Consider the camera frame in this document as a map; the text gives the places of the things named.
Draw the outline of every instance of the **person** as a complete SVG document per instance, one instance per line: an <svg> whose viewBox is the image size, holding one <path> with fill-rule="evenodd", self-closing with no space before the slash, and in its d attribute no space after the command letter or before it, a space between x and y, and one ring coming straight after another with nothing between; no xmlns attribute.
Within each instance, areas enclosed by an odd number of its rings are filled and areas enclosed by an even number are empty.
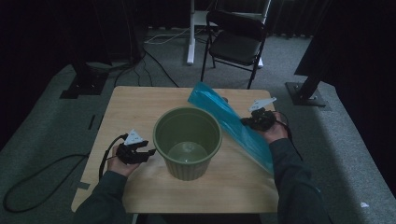
<svg viewBox="0 0 396 224"><path fill-rule="evenodd" d="M309 167L301 160L289 139L279 113L268 131L258 133L267 141L274 163L274 179L279 194L277 218L280 224L332 223L320 190L311 180ZM113 147L113 156L117 147ZM126 223L122 194L128 176L139 164L126 165L117 157L108 160L107 171L92 195L78 208L73 223Z"/></svg>

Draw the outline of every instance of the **hand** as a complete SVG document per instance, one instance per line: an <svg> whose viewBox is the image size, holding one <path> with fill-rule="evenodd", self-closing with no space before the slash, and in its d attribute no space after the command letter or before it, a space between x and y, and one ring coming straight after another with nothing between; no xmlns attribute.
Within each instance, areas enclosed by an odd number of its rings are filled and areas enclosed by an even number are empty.
<svg viewBox="0 0 396 224"><path fill-rule="evenodd" d="M116 172L120 175L125 175L128 177L137 167L139 167L140 163L137 164L125 164L118 157L116 157L116 153L119 146L113 147L113 157L107 161L107 170Z"/></svg>
<svg viewBox="0 0 396 224"><path fill-rule="evenodd" d="M276 120L282 122L279 113L274 112L274 115ZM271 144L281 138L288 138L288 131L286 131L285 127L278 122L275 122L269 130L265 132L258 131L258 133L267 141L268 144Z"/></svg>

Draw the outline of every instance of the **green bucket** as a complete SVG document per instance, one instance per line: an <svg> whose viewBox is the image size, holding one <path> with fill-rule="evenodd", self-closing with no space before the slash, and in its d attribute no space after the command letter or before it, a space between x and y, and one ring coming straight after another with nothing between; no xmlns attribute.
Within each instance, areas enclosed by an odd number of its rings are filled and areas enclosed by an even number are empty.
<svg viewBox="0 0 396 224"><path fill-rule="evenodd" d="M169 173L181 180L201 177L219 151L221 129L216 119L196 107L178 107L154 126L153 142Z"/></svg>

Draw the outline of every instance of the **black folding chair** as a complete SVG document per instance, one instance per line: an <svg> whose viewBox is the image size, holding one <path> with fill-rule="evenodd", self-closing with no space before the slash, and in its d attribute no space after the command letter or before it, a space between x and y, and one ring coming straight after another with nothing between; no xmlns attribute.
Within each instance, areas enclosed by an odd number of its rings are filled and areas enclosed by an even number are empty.
<svg viewBox="0 0 396 224"><path fill-rule="evenodd" d="M206 57L209 52L215 68L215 62L218 62L250 71L250 80L247 85L247 89L250 89L267 36L264 24L251 17L212 10L206 15L206 30L209 37L206 40L201 81L204 81Z"/></svg>

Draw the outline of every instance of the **gray carpet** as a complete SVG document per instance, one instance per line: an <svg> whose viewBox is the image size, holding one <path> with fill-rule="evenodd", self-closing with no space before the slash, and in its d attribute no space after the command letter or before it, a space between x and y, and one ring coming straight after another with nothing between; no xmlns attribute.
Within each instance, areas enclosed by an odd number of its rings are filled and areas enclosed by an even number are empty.
<svg viewBox="0 0 396 224"><path fill-rule="evenodd" d="M173 31L152 31L149 35ZM205 45L197 36L195 61L187 65L188 39L175 38L164 44L146 44L145 48L179 87L193 87L199 81ZM310 39L270 36L262 54L260 69L251 89L265 89L277 98L275 107L290 121L293 139L313 178L322 190L324 201L334 223L394 223L396 202L377 171L353 122L340 103L335 89L320 83L318 90L330 110L293 105L285 82L304 82L294 71ZM98 63L92 66L106 67ZM175 87L161 67L148 55L135 69L110 74L101 95L80 95L77 99L60 99L75 72L66 66L52 79L28 118L1 150L0 196L19 180L33 174L52 161L70 154L91 150L102 116L116 85ZM249 73L219 64L207 65L205 83L212 88L245 89ZM80 158L70 158L50 167L10 195L15 208L27 208L45 198ZM71 223L70 209L85 161L60 188L34 210L12 214L3 208L0 223ZM262 214L262 223L276 223L276 214Z"/></svg>

